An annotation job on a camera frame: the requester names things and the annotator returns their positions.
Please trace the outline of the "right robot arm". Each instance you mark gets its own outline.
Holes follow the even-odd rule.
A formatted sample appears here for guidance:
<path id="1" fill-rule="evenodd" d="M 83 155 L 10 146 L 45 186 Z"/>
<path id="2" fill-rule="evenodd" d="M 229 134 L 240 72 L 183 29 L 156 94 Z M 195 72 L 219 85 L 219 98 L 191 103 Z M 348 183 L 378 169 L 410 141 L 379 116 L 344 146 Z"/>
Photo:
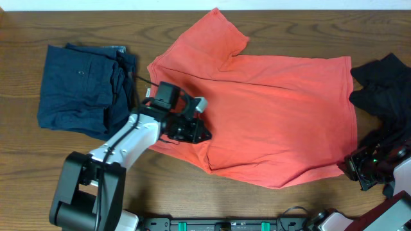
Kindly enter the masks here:
<path id="1" fill-rule="evenodd" d="M 410 140 L 391 150 L 360 148 L 338 166 L 362 191 L 383 184 L 386 200 L 356 219 L 325 210 L 312 219 L 312 230 L 410 230 Z"/>

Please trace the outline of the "black garment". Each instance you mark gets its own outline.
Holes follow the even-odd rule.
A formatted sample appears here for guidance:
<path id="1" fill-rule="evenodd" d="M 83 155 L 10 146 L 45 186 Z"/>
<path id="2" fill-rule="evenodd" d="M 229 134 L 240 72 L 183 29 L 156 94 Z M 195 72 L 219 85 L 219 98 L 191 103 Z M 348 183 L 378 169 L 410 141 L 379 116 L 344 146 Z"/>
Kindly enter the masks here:
<path id="1" fill-rule="evenodd" d="M 350 102 L 382 122 L 358 146 L 387 147 L 409 139 L 410 68 L 391 53 L 381 60 L 352 68 L 351 75 L 362 89 L 351 93 Z"/>

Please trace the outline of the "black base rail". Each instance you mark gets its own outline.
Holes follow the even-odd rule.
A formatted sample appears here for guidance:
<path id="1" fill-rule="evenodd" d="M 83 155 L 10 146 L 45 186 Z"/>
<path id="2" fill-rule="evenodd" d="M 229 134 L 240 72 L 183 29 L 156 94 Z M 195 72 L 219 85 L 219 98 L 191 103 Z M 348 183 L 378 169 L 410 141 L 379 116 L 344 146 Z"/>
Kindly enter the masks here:
<path id="1" fill-rule="evenodd" d="M 141 217 L 137 231 L 318 231 L 309 215 L 292 215 L 286 210 L 268 218 L 173 218 Z"/>

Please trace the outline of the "folded navy blue pants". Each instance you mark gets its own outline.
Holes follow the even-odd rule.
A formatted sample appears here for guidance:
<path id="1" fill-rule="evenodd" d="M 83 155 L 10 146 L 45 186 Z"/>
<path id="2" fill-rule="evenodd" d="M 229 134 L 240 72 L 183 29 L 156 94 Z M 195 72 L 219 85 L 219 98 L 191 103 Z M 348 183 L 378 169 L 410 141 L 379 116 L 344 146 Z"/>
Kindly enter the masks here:
<path id="1" fill-rule="evenodd" d="M 40 88 L 41 128 L 109 140 L 134 106 L 137 58 L 123 46 L 49 46 Z"/>

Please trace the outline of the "red t-shirt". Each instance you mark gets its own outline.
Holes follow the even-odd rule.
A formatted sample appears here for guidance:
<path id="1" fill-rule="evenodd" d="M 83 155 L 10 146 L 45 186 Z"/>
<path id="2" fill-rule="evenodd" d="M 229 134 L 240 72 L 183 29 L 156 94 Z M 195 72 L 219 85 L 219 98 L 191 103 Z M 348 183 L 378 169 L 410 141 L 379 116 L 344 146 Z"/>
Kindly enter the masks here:
<path id="1" fill-rule="evenodd" d="M 206 98 L 212 134 L 153 149 L 271 189 L 339 176 L 357 145 L 351 59 L 244 55 L 248 41 L 214 9 L 148 66 L 152 82 Z"/>

